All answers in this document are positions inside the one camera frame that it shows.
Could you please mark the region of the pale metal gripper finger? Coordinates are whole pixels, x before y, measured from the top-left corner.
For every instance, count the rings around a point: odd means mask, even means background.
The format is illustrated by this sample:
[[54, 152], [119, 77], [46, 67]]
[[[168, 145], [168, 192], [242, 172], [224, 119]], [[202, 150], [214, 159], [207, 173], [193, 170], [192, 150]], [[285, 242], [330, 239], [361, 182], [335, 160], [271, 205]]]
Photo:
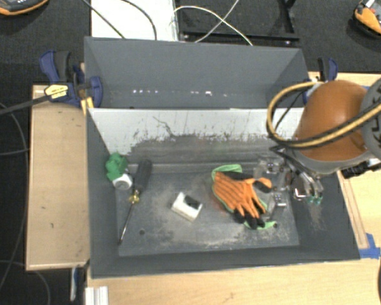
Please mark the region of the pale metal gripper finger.
[[285, 173], [285, 163], [282, 158], [259, 158], [253, 168], [253, 177], [256, 179], [265, 177], [268, 179], [278, 178]]
[[273, 194], [267, 205], [267, 221], [279, 221], [287, 209], [286, 200], [281, 194]]

